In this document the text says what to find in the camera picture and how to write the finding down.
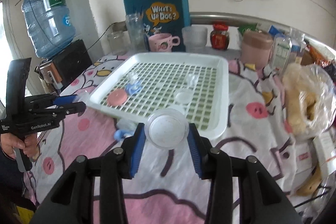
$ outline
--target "clear plastic piece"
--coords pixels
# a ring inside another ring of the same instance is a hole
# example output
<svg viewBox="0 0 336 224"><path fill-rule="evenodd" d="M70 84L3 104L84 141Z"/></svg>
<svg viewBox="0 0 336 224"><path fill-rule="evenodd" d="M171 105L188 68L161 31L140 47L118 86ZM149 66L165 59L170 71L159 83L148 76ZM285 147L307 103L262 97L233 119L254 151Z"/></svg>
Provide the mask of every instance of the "clear plastic piece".
<svg viewBox="0 0 336 224"><path fill-rule="evenodd" d="M174 149L189 132L189 123L181 112L175 109L160 109L148 117L145 135L156 147Z"/></svg>
<svg viewBox="0 0 336 224"><path fill-rule="evenodd" d="M133 71L131 71L128 73L127 79L128 79L128 84L125 88L125 91L129 95L137 94L142 88L141 81L138 80L138 75L134 73Z"/></svg>
<svg viewBox="0 0 336 224"><path fill-rule="evenodd" d="M187 89L193 88L197 85L198 75L190 73L186 76Z"/></svg>

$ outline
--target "round lid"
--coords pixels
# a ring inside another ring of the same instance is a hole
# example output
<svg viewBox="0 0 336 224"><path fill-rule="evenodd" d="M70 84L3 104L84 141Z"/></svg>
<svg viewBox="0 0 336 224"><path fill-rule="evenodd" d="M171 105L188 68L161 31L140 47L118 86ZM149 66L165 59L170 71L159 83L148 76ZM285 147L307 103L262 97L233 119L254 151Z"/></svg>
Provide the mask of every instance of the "round lid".
<svg viewBox="0 0 336 224"><path fill-rule="evenodd" d="M190 89L179 89L174 92L175 100L180 104L189 104L193 100L194 93Z"/></svg>
<svg viewBox="0 0 336 224"><path fill-rule="evenodd" d="M229 26L226 25L225 23L215 23L212 26L213 26L213 28L215 30L219 30L219 31L227 31L227 30L229 30Z"/></svg>
<svg viewBox="0 0 336 224"><path fill-rule="evenodd" d="M244 32L243 43L255 48L268 50L272 47L273 37L270 34L247 30Z"/></svg>
<svg viewBox="0 0 336 224"><path fill-rule="evenodd" d="M115 89L107 97L109 106L120 106L127 100L127 93L124 89Z"/></svg>
<svg viewBox="0 0 336 224"><path fill-rule="evenodd" d="M144 130L147 139L156 147L171 150L187 137L189 123L175 109L160 109L149 116Z"/></svg>

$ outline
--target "red jar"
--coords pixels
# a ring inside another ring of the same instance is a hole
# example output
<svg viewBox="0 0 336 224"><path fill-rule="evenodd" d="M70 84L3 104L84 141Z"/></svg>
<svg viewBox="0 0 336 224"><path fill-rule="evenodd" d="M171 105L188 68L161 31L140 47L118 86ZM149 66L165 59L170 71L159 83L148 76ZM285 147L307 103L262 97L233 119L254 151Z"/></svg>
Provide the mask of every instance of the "red jar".
<svg viewBox="0 0 336 224"><path fill-rule="evenodd" d="M210 34L211 46L217 50L227 50L229 46L229 27L224 23L213 25L213 31Z"/></svg>

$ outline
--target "pink container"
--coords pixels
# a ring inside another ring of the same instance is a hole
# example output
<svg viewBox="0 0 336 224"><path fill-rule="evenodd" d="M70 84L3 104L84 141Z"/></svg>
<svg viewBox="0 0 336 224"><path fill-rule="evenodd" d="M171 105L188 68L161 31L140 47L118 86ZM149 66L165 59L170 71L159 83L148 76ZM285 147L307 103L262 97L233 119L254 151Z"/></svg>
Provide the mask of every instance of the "pink container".
<svg viewBox="0 0 336 224"><path fill-rule="evenodd" d="M262 69L268 64L273 38L269 34L246 31L241 44L241 61Z"/></svg>

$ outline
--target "clear plastic cup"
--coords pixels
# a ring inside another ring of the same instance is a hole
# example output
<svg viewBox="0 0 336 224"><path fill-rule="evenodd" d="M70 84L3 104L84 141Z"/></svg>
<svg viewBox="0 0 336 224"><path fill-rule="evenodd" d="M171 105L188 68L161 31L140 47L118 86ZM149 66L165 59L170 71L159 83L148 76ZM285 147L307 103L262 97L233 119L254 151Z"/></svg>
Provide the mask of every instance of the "clear plastic cup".
<svg viewBox="0 0 336 224"><path fill-rule="evenodd" d="M187 52L203 53L208 39L208 28L188 26L182 29L183 43Z"/></svg>
<svg viewBox="0 0 336 224"><path fill-rule="evenodd" d="M171 150L176 148L189 133L189 123L175 109L160 109L148 117L145 135L156 147Z"/></svg>

